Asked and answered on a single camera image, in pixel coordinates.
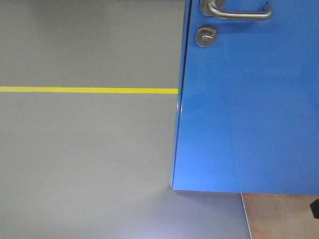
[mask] lever handle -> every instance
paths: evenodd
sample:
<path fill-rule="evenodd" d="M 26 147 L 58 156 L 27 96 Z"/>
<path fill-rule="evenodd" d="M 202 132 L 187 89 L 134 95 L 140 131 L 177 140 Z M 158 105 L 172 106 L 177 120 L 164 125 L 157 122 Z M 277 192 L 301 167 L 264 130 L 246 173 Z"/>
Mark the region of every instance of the lever handle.
<path fill-rule="evenodd" d="M 273 10 L 268 2 L 264 5 L 263 11 L 225 11 L 223 7 L 224 0 L 200 1 L 200 8 L 203 14 L 226 20 L 264 21 L 269 19 L 273 14 Z"/>

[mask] yellow line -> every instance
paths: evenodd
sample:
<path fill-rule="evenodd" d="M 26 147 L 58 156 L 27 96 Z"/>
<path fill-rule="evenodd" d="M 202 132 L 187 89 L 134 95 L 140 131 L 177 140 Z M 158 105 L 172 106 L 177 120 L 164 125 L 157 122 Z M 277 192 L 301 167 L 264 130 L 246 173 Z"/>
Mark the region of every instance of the yellow line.
<path fill-rule="evenodd" d="M 0 86 L 0 92 L 178 94 L 178 89 L 175 89 L 175 88 L 108 88 L 108 87 L 105 88 L 105 87 Z"/>

